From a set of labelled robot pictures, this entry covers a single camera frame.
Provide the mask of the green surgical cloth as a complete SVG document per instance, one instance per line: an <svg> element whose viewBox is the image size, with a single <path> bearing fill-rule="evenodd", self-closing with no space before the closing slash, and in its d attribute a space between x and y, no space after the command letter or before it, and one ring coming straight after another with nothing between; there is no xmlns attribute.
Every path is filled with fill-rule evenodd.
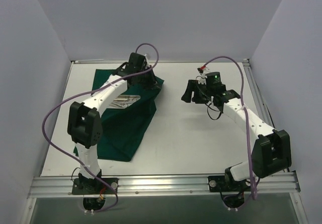
<svg viewBox="0 0 322 224"><path fill-rule="evenodd" d="M157 88L133 85L125 95L140 99L125 109L106 109L101 116L103 134L97 144L98 159L129 162L139 148L155 113L155 99L164 80L156 78Z"/></svg>

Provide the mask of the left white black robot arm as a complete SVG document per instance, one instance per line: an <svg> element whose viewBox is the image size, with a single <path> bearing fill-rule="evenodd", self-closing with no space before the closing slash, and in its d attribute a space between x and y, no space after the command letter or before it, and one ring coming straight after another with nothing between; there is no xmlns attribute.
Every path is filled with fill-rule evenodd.
<svg viewBox="0 0 322 224"><path fill-rule="evenodd" d="M116 68L95 93L70 106L67 133L75 143L82 162L79 178L84 181L83 187L89 193L97 193L102 186L97 151L97 144L103 135L101 116L117 97L136 84L150 90L158 82L148 56L133 52L129 60Z"/></svg>

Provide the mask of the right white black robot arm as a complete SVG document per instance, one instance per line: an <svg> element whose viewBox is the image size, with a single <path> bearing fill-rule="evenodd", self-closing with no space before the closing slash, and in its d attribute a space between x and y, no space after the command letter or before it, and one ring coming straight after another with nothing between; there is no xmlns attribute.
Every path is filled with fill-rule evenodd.
<svg viewBox="0 0 322 224"><path fill-rule="evenodd" d="M276 130L252 110L242 104L235 90L227 90L219 72L207 73L204 81L188 80L181 97L186 103L212 103L247 135L251 148L251 163L247 161L225 170L224 186L235 190L251 175L265 178L292 165L290 136L285 130Z"/></svg>

